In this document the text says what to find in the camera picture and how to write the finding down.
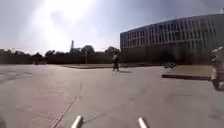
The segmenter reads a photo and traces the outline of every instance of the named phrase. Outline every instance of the lamp post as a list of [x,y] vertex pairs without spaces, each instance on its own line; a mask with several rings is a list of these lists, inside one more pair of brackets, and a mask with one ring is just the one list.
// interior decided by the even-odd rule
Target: lamp post
[[85,52],[86,52],[86,64],[87,64],[87,50]]

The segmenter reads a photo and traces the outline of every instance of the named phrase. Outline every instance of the curved building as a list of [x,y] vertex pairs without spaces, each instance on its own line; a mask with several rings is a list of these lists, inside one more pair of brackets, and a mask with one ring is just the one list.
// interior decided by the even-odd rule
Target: curved building
[[120,34],[126,62],[208,63],[211,50],[224,44],[224,14],[187,17]]

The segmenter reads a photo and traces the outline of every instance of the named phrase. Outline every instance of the sky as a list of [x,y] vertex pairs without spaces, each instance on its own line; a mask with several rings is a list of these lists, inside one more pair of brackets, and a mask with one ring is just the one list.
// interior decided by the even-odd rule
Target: sky
[[224,0],[0,0],[0,49],[45,53],[119,48],[120,33],[165,20],[220,13]]

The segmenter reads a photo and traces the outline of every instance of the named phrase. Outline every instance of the glass facade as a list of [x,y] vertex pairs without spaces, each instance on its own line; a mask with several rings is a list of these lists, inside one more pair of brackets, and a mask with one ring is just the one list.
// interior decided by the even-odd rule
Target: glass facade
[[207,39],[216,37],[212,17],[193,17],[167,21],[120,34],[121,48],[187,42],[186,46],[206,47]]

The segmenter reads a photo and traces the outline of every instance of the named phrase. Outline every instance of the white object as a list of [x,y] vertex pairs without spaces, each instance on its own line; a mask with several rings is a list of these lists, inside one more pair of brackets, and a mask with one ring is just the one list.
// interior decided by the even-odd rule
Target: white object
[[77,118],[75,119],[75,122],[72,124],[71,128],[80,128],[83,122],[83,117],[81,116],[77,116]]
[[143,120],[142,117],[139,117],[138,123],[139,123],[140,128],[149,128],[149,127],[147,127],[146,122]]

